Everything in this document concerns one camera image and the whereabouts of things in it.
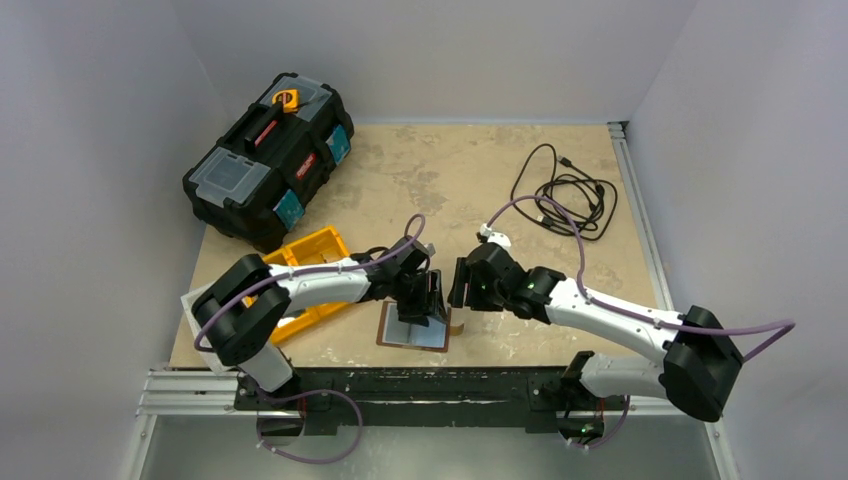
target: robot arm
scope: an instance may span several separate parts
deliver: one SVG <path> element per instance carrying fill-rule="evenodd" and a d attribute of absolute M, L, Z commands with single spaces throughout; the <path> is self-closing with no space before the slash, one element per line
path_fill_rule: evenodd
<path fill-rule="evenodd" d="M 457 260 L 449 294 L 454 308 L 508 310 L 522 319 L 578 328 L 623 345 L 640 357 L 610 358 L 580 352 L 553 396 L 592 401 L 614 395 L 666 398 L 688 415 L 717 421 L 742 365 L 742 355 L 727 337 L 693 335 L 663 325 L 721 328 L 709 311 L 692 307 L 685 315 L 641 307 L 591 290 L 587 294 L 607 304 L 656 319 L 654 325 L 601 308 L 587 301 L 574 279 L 535 267 L 524 270 L 509 254 L 509 239 L 486 232 L 484 242 Z M 243 257 L 197 299 L 192 313 L 204 326 L 222 306 L 251 285 L 250 306 L 238 302 L 208 329 L 207 337 L 227 366 L 238 366 L 267 392 L 296 378 L 288 359 L 268 339 L 281 318 L 328 302 L 365 302 L 392 297 L 399 319 L 424 324 L 428 317 L 447 318 L 441 297 L 441 276 L 422 269 L 427 248 L 404 237 L 383 253 L 378 265 L 368 254 L 355 254 L 321 267 L 266 265 L 258 255 Z M 281 278 L 273 282 L 271 278 Z"/>
<path fill-rule="evenodd" d="M 263 390 L 273 392 L 292 380 L 295 373 L 269 338 L 281 318 L 295 316 L 304 308 L 392 297 L 398 302 L 402 321 L 427 325 L 429 318 L 447 318 L 440 272 L 420 268 L 432 249 L 418 241 L 401 249 L 410 238 L 404 237 L 385 249 L 380 262 L 363 253 L 320 267 L 289 267 L 267 265 L 259 255 L 246 255 L 195 301 L 192 314 L 205 327 L 239 292 L 267 283 L 250 299 L 224 312 L 206 336 L 223 365 L 238 367 Z M 273 282 L 272 277 L 280 280 Z"/>
<path fill-rule="evenodd" d="M 715 316 L 693 306 L 687 314 L 651 309 L 587 289 L 560 272 L 524 270 L 509 254 L 503 234 L 481 229 L 483 242 L 457 260 L 449 300 L 453 308 L 508 310 L 522 319 L 578 328 L 633 350 L 640 357 L 611 358 L 581 352 L 569 367 L 584 394 L 605 398 L 664 398 L 688 415 L 717 421 L 730 394 L 742 355 L 728 337 L 693 335 L 660 325 L 721 328 Z M 612 308 L 590 302 L 595 298 Z M 621 311 L 653 318 L 653 325 Z"/>

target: yellow tray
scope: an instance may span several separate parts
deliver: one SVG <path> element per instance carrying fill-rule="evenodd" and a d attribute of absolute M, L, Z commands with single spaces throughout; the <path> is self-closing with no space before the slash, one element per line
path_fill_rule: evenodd
<path fill-rule="evenodd" d="M 342 241 L 341 235 L 334 226 L 330 225 L 300 240 L 283 245 L 280 249 L 262 257 L 262 260 L 267 264 L 296 266 L 331 263 L 349 256 L 350 252 Z M 274 329 L 274 333 L 271 334 L 271 342 L 274 345 L 280 345 L 293 335 L 349 305 L 346 302 L 337 302 L 309 307 L 296 319 Z"/>

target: white wall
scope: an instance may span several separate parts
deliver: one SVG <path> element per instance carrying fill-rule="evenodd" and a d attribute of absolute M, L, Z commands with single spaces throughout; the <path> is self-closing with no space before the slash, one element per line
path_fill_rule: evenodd
<path fill-rule="evenodd" d="M 694 0 L 173 0 L 241 115 L 281 71 L 329 83 L 358 122 L 629 118 Z"/>
<path fill-rule="evenodd" d="M 676 306 L 798 322 L 726 410 L 746 479 L 848 469 L 846 20 L 843 0 L 700 1 L 628 128 Z"/>
<path fill-rule="evenodd" d="M 170 4 L 0 7 L 0 478 L 115 478 L 226 115 Z"/>

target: beige tabletop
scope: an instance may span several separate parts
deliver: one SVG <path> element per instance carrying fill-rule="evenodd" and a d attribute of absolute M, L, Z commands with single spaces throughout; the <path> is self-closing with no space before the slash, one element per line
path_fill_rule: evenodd
<path fill-rule="evenodd" d="M 606 126 L 365 125 L 356 127 L 350 155 L 333 172 L 306 213 L 286 237 L 301 238 L 335 225 L 351 252 L 392 245 L 416 212 L 427 216 L 421 237 L 434 243 L 431 268 L 443 272 L 445 291 L 457 257 L 476 245 L 480 224 L 509 199 L 524 159 L 539 143 L 553 144 L 590 175 L 614 183 L 619 205 L 606 235 L 587 242 L 586 285 L 646 306 L 654 292 L 630 204 Z M 517 194 L 533 193 L 551 173 L 549 150 L 527 168 Z M 566 206 L 585 208 L 556 193 Z M 526 202 L 526 210 L 535 205 Z M 550 233 L 515 211 L 504 213 L 497 231 L 512 240 L 512 256 L 524 268 L 543 265 L 573 276 L 578 253 L 573 238 Z M 253 253 L 242 241 L 207 227 L 191 287 L 214 281 L 241 256 Z M 295 366 L 505 366 L 567 365 L 580 350 L 626 354 L 627 350 L 580 330 L 524 321 L 510 313 L 487 313 L 451 337 L 446 353 L 376 344 L 381 302 L 354 305 L 311 330 L 289 339 L 282 349 Z M 170 366 L 204 367 L 192 336 L 180 320 Z"/>

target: black toolbox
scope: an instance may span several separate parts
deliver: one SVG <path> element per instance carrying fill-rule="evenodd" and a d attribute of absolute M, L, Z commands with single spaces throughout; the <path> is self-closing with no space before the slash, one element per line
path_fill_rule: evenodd
<path fill-rule="evenodd" d="M 297 89 L 297 112 L 272 97 Z M 350 151 L 353 122 L 338 92 L 283 73 L 183 176 L 194 215 L 263 253 L 279 248 Z"/>

